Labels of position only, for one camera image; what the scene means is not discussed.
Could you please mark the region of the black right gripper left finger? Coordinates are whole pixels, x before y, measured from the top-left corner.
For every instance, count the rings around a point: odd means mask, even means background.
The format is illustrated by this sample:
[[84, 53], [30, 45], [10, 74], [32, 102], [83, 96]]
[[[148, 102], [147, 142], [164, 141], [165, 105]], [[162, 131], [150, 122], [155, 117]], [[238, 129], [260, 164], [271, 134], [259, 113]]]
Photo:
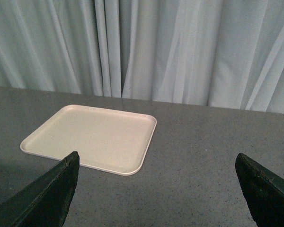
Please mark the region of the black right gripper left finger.
[[61, 227], [73, 199], [80, 167], [74, 151], [0, 205], [0, 227]]

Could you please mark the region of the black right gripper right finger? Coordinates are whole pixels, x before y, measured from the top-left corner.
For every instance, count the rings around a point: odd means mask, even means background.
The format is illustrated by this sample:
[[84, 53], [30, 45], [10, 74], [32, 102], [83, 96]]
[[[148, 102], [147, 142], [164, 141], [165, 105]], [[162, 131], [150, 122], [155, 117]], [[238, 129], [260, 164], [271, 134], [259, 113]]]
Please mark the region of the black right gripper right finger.
[[284, 179], [239, 153], [235, 170], [249, 211], [258, 227], [284, 227]]

